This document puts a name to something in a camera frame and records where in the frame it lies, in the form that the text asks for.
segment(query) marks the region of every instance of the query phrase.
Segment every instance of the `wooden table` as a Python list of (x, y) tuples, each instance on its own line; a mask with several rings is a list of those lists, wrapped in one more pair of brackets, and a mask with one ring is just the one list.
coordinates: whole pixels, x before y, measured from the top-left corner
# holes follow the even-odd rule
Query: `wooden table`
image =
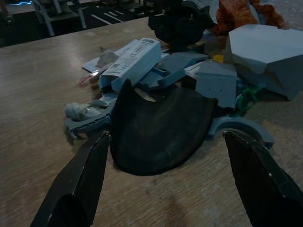
[[(76, 85), (99, 46), (117, 50), (154, 37), (147, 19), (0, 49), (0, 227), (29, 226), (54, 178), (79, 142), (64, 134), (64, 106), (93, 94)], [(270, 151), (303, 189), (303, 94), (268, 94), (247, 114), (275, 138)], [(95, 227), (250, 226), (220, 135), (180, 168), (139, 177), (107, 158)]]

